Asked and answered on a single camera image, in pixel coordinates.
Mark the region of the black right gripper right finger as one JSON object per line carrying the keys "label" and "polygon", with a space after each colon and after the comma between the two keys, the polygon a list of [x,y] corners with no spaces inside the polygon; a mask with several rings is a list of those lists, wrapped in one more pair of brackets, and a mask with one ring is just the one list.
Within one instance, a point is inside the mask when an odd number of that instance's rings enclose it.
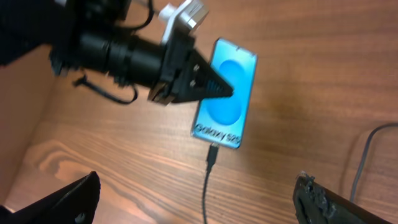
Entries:
{"label": "black right gripper right finger", "polygon": [[372,224],[388,221],[355,205],[301,171],[292,197],[300,224]]}

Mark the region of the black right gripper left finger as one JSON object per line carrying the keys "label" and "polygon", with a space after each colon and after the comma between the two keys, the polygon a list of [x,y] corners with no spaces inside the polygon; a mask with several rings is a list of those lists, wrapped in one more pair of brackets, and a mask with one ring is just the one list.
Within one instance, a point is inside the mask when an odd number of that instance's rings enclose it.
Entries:
{"label": "black right gripper left finger", "polygon": [[92,224],[100,200],[100,178],[95,171],[64,188],[11,212],[1,206],[2,224]]}

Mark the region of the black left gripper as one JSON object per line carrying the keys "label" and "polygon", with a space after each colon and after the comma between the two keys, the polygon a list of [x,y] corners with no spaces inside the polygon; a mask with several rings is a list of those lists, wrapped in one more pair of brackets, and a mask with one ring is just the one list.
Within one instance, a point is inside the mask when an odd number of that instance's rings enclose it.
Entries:
{"label": "black left gripper", "polygon": [[232,96],[233,87],[194,51],[194,43],[189,34],[174,30],[166,44],[147,44],[149,101],[168,105]]}

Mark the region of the blue Samsung Galaxy phone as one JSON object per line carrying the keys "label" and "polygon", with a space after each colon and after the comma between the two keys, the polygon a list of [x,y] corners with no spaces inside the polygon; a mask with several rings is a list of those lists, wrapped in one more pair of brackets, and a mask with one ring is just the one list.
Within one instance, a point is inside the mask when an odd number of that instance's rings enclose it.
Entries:
{"label": "blue Samsung Galaxy phone", "polygon": [[205,86],[216,91],[198,104],[193,137],[237,149],[244,136],[258,56],[234,42],[219,38],[214,44],[211,68],[221,82]]}

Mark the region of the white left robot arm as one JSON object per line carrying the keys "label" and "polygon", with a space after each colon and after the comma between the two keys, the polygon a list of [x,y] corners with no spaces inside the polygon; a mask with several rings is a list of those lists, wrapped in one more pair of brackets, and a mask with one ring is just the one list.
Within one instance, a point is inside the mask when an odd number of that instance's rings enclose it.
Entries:
{"label": "white left robot arm", "polygon": [[142,25],[121,25],[129,6],[129,1],[113,0],[2,1],[1,65],[47,44],[55,75],[94,70],[121,87],[148,88],[148,99],[163,105],[233,94],[233,87],[195,49],[192,32],[208,14],[201,1],[160,11],[146,2],[146,24],[154,17],[165,22],[159,44],[137,35]]}

